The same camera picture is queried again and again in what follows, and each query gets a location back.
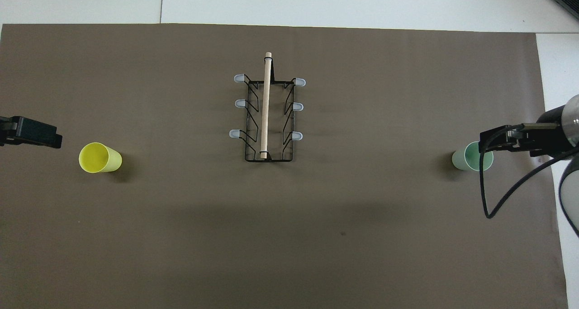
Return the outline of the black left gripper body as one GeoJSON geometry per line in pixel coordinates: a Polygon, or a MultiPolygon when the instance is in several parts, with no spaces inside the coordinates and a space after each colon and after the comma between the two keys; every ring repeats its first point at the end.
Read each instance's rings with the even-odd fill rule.
{"type": "Polygon", "coordinates": [[[11,144],[14,122],[12,117],[0,117],[0,145],[11,144]]]}

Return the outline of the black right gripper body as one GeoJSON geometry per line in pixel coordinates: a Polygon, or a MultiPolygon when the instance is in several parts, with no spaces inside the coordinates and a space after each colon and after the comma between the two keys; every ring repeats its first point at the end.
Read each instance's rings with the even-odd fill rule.
{"type": "Polygon", "coordinates": [[[562,129],[562,114],[564,106],[544,112],[537,123],[555,123],[555,129],[529,130],[527,138],[520,141],[520,146],[529,150],[531,157],[548,155],[552,158],[571,150],[571,144],[562,129]]]}

